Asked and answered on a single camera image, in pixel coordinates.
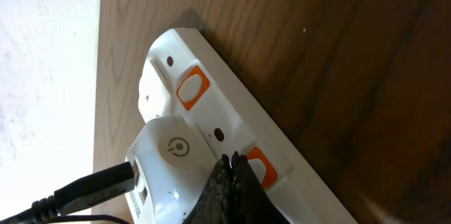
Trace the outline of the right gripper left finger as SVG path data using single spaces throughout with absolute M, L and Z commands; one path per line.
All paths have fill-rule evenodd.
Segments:
M 233 222 L 233 173 L 227 155 L 216 162 L 193 209 L 183 224 Z

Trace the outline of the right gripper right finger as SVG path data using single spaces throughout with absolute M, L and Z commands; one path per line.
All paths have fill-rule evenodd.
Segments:
M 269 199 L 245 155 L 235 152 L 232 155 L 231 167 L 233 172 L 233 213 L 236 223 L 290 223 Z

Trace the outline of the white power strip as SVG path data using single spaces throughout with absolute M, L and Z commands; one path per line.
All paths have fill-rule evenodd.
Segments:
M 151 45 L 139 83 L 144 123 L 181 116 L 217 161 L 247 157 L 269 199 L 291 223 L 354 219 L 200 32 L 173 28 Z

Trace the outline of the white USB charger plug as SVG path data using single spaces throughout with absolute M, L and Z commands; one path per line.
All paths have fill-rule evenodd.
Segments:
M 217 162 L 199 130 L 175 115 L 148 121 L 125 160 L 138 169 L 125 195 L 134 223 L 182 223 Z

